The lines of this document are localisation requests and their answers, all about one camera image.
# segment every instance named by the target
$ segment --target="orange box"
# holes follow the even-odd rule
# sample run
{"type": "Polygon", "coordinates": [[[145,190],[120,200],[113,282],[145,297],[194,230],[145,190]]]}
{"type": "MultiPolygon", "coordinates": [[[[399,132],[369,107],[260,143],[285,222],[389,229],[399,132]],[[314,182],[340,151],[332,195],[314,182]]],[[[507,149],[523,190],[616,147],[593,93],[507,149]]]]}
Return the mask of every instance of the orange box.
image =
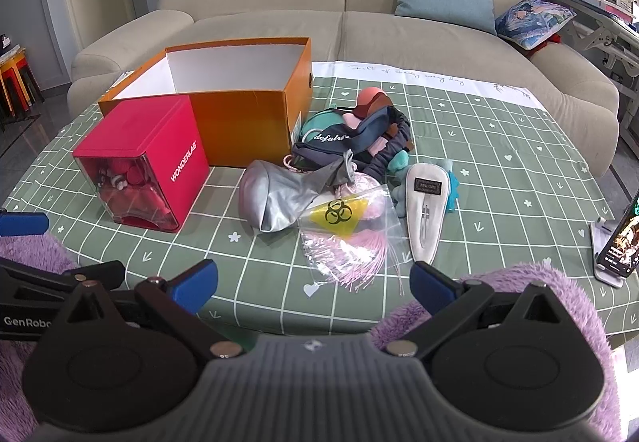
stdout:
{"type": "Polygon", "coordinates": [[[169,47],[116,83],[103,115],[129,98],[188,95],[210,165],[282,164],[312,98],[310,38],[250,38],[169,47]]]}

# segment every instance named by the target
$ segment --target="phone screen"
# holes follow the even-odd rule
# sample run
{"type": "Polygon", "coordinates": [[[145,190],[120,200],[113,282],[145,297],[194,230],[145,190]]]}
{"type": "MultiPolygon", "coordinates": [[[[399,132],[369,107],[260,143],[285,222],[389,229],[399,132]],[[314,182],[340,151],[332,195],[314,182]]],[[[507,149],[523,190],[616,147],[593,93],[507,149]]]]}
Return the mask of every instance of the phone screen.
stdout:
{"type": "Polygon", "coordinates": [[[597,263],[615,275],[627,278],[639,265],[639,193],[619,222],[597,263]]]}

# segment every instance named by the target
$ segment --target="yellow biohazard label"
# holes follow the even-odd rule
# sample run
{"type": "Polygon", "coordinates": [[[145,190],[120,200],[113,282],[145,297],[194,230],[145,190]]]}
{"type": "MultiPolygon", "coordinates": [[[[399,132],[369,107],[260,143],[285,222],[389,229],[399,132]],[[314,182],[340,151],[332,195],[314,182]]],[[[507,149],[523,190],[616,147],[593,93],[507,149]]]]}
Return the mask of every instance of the yellow biohazard label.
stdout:
{"type": "Polygon", "coordinates": [[[311,220],[318,226],[341,238],[353,234],[362,219],[368,199],[361,196],[338,198],[311,210],[311,220]]]}

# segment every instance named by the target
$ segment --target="anime print pillow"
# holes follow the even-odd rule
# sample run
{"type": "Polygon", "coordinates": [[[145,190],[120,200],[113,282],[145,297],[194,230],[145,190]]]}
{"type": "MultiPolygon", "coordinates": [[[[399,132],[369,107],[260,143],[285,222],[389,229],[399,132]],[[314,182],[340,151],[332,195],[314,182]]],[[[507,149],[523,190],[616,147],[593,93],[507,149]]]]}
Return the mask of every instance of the anime print pillow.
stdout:
{"type": "Polygon", "coordinates": [[[551,2],[523,0],[497,18],[494,26],[499,37],[530,50],[558,32],[575,16],[573,10],[551,2]]]}

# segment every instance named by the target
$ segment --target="sofa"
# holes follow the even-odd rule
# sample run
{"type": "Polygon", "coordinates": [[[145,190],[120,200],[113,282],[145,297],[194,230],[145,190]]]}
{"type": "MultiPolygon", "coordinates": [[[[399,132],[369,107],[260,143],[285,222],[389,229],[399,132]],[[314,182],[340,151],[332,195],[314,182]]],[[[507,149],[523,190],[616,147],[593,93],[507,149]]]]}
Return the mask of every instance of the sofa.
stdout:
{"type": "MultiPolygon", "coordinates": [[[[521,0],[493,0],[501,15],[521,0]]],[[[395,16],[397,0],[159,0],[158,9],[81,51],[72,64],[71,115],[124,71],[171,45],[258,36],[309,36],[313,61],[361,61],[526,87],[541,101],[595,177],[612,161],[619,93],[564,44],[531,58],[487,32],[395,16]]]]}

